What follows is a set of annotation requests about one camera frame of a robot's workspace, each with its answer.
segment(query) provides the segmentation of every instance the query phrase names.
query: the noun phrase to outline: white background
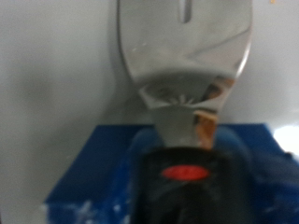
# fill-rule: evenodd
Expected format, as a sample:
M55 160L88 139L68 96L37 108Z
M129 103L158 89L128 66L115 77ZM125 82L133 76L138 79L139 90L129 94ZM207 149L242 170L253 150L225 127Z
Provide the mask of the white background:
M150 122L113 55L109 1L0 0L4 224L35 219L96 124ZM269 1L253 0L249 61L221 121L267 122L298 146L299 1Z

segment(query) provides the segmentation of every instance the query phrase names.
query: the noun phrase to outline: blue surface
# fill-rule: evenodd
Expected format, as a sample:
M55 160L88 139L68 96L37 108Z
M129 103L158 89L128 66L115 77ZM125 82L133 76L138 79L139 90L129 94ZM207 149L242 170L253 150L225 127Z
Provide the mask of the blue surface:
M139 157L161 145L150 126L98 126L46 200L50 223L124 223ZM263 124L221 125L215 148L233 151L248 167L261 224L299 223L299 166Z

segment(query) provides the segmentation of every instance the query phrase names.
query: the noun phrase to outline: red label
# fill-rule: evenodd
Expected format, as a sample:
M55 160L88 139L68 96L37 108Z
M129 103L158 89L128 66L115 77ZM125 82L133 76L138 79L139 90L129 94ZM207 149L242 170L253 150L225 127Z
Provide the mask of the red label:
M210 175L210 172L202 166L176 165L164 169L162 175L169 179L192 181L207 178Z

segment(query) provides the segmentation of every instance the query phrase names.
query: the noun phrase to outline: white wall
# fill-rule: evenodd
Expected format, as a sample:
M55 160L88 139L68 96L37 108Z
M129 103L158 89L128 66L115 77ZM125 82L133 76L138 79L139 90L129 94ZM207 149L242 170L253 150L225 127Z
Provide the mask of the white wall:
M150 121L111 57L108 2L0 0L4 224L30 223L97 123ZM254 0L251 54L222 122L268 122L275 130L298 121L298 12L299 1Z

